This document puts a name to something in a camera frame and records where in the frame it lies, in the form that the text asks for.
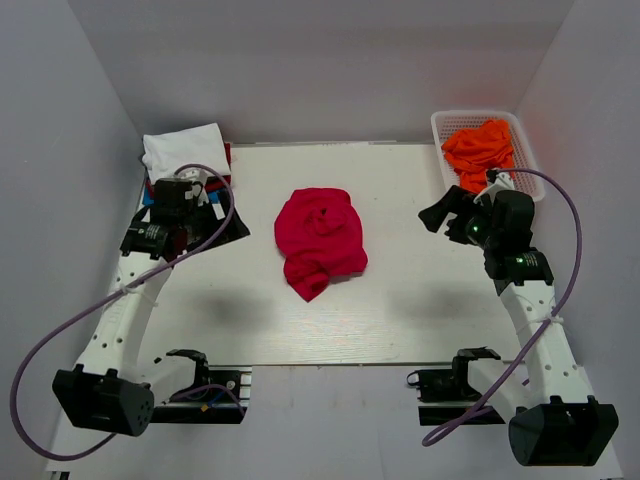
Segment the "crimson red t-shirt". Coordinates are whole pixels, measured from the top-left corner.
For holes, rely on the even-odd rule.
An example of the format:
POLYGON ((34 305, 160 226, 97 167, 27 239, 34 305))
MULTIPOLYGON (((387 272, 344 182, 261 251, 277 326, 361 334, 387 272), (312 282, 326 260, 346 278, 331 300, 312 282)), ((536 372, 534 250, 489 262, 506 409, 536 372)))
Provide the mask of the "crimson red t-shirt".
POLYGON ((307 302, 333 278, 361 274, 368 265, 361 219, 342 189, 294 191, 274 222, 274 238, 287 283, 307 302))

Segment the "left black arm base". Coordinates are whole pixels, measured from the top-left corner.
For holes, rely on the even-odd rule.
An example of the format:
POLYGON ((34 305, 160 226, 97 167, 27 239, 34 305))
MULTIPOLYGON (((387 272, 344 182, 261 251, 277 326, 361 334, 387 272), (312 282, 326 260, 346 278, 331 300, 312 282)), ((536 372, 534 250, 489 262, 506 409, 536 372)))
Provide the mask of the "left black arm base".
POLYGON ((248 411, 251 367, 211 367, 199 390, 154 409, 152 424, 240 425, 248 411))

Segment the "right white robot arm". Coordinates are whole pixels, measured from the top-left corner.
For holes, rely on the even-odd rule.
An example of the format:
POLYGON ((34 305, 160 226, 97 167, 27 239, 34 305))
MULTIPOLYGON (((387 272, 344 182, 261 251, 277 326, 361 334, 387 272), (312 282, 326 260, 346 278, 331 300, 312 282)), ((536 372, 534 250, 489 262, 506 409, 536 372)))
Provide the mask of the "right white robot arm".
POLYGON ((458 186, 419 218, 426 229, 445 226, 453 242, 479 247, 484 268, 511 318, 527 379, 503 367, 489 349, 459 351, 453 390, 476 403, 435 428, 422 443, 432 446, 490 406, 507 424, 508 440, 522 466, 591 467, 619 425, 615 407, 600 403, 581 375, 559 316, 554 277, 545 255, 534 248, 533 199, 515 190, 475 196, 458 186))

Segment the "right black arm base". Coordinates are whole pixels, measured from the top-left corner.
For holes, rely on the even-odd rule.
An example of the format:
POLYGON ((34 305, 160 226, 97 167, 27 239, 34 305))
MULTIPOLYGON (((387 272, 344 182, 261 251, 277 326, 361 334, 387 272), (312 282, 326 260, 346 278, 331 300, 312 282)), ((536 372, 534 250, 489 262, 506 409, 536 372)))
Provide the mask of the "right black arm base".
POLYGON ((418 417, 421 426, 439 426, 453 420, 480 398, 470 387, 455 383, 451 368, 414 370, 406 377, 406 384, 418 393, 418 417))

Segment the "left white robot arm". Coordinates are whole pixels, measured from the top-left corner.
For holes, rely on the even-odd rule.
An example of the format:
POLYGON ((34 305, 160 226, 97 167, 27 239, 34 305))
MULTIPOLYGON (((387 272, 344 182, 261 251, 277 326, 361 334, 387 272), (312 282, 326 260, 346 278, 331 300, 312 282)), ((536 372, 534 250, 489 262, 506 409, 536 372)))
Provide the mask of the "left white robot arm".
POLYGON ((185 421, 208 396, 230 392, 197 350, 174 348, 145 363, 138 356, 176 260, 248 234, 228 189, 208 194, 201 182, 177 178, 155 184, 152 203, 133 216, 120 245, 115 299, 75 366, 54 377, 53 392, 73 426, 139 436, 154 421, 185 421))

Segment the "orange t-shirt in basket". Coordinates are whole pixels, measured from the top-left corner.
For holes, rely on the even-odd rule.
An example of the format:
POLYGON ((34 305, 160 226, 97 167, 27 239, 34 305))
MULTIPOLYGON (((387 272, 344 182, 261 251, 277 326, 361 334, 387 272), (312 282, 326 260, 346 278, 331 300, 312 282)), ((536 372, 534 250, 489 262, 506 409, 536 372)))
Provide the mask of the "orange t-shirt in basket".
POLYGON ((515 167, 509 124, 502 119, 456 131, 441 150, 458 175, 460 187, 475 194, 487 187, 488 170, 515 167))

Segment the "white plastic perforated basket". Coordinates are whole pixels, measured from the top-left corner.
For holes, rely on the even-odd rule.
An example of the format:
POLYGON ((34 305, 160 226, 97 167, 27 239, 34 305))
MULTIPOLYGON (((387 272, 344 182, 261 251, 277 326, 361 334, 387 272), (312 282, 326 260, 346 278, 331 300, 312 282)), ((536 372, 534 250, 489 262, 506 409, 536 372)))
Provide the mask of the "white plastic perforated basket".
POLYGON ((529 146, 517 117, 506 111, 495 110, 445 110, 431 115, 431 128, 436 147, 444 187, 448 190, 452 185, 459 185, 459 176, 445 159, 441 146, 456 131, 464 128, 478 128, 486 120, 505 120, 514 148, 514 164, 516 168, 530 168, 537 170, 538 164, 529 146))

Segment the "blue folded t-shirt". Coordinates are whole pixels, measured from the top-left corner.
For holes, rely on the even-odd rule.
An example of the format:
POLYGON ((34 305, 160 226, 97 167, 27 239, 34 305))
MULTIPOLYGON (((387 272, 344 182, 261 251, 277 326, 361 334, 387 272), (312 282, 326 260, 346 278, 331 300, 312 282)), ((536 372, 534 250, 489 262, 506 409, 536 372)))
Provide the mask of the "blue folded t-shirt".
MULTIPOLYGON (((222 194, 223 194, 222 190, 211 191, 211 192, 207 193, 209 201, 212 204, 220 204, 221 203, 221 195, 222 194)), ((150 206, 153 203, 154 203, 154 200, 153 200, 152 193, 147 187, 145 187, 143 189, 143 194, 142 194, 142 205, 143 206, 150 206)))

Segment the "white folded t-shirt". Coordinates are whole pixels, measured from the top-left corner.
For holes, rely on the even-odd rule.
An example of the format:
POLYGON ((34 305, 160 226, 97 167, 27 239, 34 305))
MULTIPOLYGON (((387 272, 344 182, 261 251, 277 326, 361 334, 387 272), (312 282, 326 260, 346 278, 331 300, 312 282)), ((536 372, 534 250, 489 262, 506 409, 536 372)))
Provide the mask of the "white folded t-shirt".
POLYGON ((152 184, 171 177, 186 164, 205 165, 223 176, 231 174, 217 123, 160 135, 145 134, 142 141, 142 162, 152 184))

